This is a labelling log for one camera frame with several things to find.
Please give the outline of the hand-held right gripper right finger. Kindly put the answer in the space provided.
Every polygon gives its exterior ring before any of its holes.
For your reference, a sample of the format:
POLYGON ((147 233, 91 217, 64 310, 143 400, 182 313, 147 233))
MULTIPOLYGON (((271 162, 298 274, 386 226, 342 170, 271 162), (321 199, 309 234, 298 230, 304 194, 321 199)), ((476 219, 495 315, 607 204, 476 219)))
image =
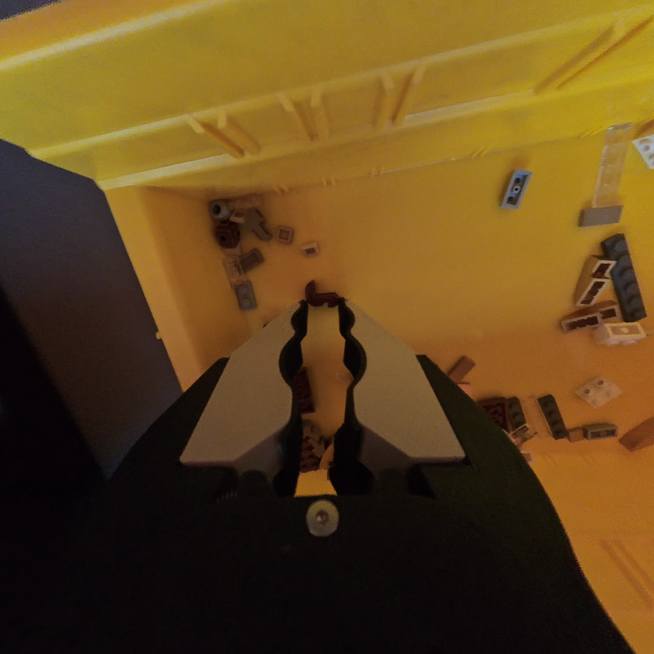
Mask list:
POLYGON ((383 474, 403 479, 422 465, 465 462, 415 351, 351 300, 339 300, 338 315, 352 381, 329 469, 336 494, 368 495, 383 474))

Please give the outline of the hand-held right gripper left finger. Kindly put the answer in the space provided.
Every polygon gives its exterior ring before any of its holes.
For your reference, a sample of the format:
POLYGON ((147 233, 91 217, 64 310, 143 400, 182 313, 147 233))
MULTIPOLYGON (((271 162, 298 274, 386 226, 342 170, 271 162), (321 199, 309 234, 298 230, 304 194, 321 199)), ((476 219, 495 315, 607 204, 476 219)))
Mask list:
POLYGON ((304 365, 308 303, 299 301, 234 351, 181 454, 187 468, 259 472, 295 495, 302 418, 294 380, 304 365))

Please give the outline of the dark red curved toy brick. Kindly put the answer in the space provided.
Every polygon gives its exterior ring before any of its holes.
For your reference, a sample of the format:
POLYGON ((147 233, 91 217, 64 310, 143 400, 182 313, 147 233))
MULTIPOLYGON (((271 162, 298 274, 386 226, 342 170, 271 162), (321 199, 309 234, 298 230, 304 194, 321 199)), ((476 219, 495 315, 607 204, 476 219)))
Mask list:
POLYGON ((341 297, 336 293, 319 293, 315 281, 309 281, 305 287, 305 300, 308 305, 321 308, 335 308, 339 305, 341 297))

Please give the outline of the yellow plastic storage bin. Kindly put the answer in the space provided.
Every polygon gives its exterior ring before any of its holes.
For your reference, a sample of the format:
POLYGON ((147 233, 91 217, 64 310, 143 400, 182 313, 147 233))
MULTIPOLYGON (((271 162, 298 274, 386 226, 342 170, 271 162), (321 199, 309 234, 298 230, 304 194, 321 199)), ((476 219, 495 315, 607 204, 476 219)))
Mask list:
POLYGON ((315 239, 272 250, 259 314, 316 274, 412 347, 480 355, 476 391, 609 374, 653 415, 653 335, 554 327, 601 234, 579 229, 611 126, 653 122, 653 2, 63 2, 2 22, 6 139, 94 174, 170 360, 241 345, 191 191, 268 193, 315 239))

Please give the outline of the pile of toy building bricks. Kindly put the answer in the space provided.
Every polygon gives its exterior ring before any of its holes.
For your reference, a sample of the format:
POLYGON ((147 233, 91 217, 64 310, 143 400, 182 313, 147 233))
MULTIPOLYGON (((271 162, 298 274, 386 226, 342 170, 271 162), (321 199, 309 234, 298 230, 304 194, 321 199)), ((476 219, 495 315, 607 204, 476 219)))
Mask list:
MULTIPOLYGON (((633 126, 614 126, 607 130, 606 144, 601 153, 599 180, 596 186, 594 204, 581 213, 580 227, 611 226, 617 224, 621 217, 621 206, 610 206, 609 197, 617 193, 624 169, 626 152, 631 142, 633 126)), ((527 179, 532 173, 519 172, 513 174, 514 182, 510 184, 506 201, 509 209, 517 209, 527 187, 527 179)), ((593 340, 599 345, 618 347, 634 345, 646 338, 641 321, 647 317, 640 286, 630 248, 624 234, 616 234, 601 243, 601 257, 589 257, 580 274, 579 284, 573 297, 573 305, 577 313, 561 320, 560 327, 564 334, 577 334, 590 330, 593 340), (616 301, 600 303, 601 294, 610 286, 616 294, 616 301)), ((244 310, 254 308, 249 298, 249 287, 242 283, 234 283, 234 290, 244 310)), ((577 397, 594 408, 601 408, 618 394, 617 387, 606 378, 597 377, 576 391, 577 397)), ((554 439, 571 439, 569 429, 564 427, 560 408, 552 395, 536 400, 539 417, 536 422, 547 425, 546 434, 554 439)), ((514 435, 527 439, 527 422, 534 428, 533 421, 524 418, 517 398, 504 401, 506 418, 514 435)), ((590 425, 581 428, 583 439, 607 439, 617 437, 614 425, 590 425)), ((620 445, 630 452, 643 451, 653 447, 653 418, 641 422, 638 427, 626 432, 620 438, 620 445)))

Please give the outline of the grey desk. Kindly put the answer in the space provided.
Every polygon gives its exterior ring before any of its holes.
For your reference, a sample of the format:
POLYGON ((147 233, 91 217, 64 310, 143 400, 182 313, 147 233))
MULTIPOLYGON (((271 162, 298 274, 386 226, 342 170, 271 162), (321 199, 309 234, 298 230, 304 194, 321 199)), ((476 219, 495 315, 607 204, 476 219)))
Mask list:
POLYGON ((110 479, 181 387, 104 193, 2 140, 2 288, 110 479))

